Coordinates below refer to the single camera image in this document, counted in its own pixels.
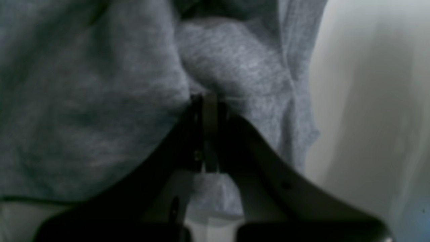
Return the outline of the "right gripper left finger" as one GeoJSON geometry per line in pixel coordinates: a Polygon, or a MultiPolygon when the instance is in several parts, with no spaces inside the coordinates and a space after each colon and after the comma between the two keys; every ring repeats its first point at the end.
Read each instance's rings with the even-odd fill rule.
{"type": "Polygon", "coordinates": [[[202,169],[203,98],[194,95],[178,124],[130,175],[43,222],[36,242],[192,242],[184,217],[202,169]]]}

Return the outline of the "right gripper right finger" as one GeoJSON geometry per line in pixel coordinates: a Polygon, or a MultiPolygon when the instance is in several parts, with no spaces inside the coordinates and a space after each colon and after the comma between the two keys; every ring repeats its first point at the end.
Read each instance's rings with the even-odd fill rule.
{"type": "Polygon", "coordinates": [[[313,185],[225,101],[216,105],[219,166],[237,184],[246,216],[235,241],[393,241],[384,222],[313,185]]]}

